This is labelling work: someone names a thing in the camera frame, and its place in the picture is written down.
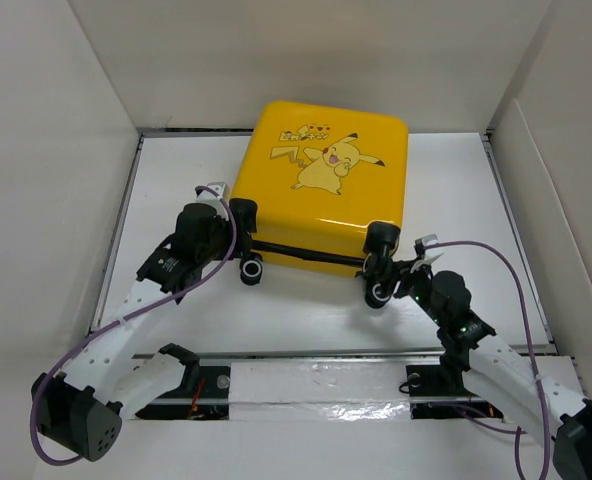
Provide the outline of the yellow hard-shell suitcase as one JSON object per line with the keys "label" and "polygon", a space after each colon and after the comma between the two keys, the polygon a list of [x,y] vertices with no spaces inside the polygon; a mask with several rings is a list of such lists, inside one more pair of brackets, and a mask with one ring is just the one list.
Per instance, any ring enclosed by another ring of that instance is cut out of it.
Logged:
{"label": "yellow hard-shell suitcase", "polygon": [[263,267],[359,278],[378,309],[397,284],[409,129],[380,113],[291,101],[262,111],[231,193],[240,279]]}

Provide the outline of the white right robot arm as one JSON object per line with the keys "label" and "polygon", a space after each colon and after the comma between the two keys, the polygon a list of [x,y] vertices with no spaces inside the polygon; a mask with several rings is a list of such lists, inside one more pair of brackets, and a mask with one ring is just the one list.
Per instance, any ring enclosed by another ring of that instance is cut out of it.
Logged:
{"label": "white right robot arm", "polygon": [[423,260],[398,261],[394,295],[409,296],[436,323],[444,348],[438,381],[450,393],[463,390],[501,410],[549,449],[563,479],[592,479],[592,399],[535,372],[470,307],[464,278],[434,273]]}

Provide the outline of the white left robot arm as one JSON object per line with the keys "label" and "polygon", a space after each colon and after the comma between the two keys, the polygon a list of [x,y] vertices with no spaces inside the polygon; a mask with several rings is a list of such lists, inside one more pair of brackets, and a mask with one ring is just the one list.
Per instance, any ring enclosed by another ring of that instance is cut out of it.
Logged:
{"label": "white left robot arm", "polygon": [[221,197],[187,204],[174,231],[137,270],[113,320],[35,380],[30,441],[43,463],[98,461],[116,442],[123,422],[153,400],[199,389],[200,358],[178,344],[160,347],[140,367],[132,361],[151,330],[233,258],[239,226],[230,202]]}

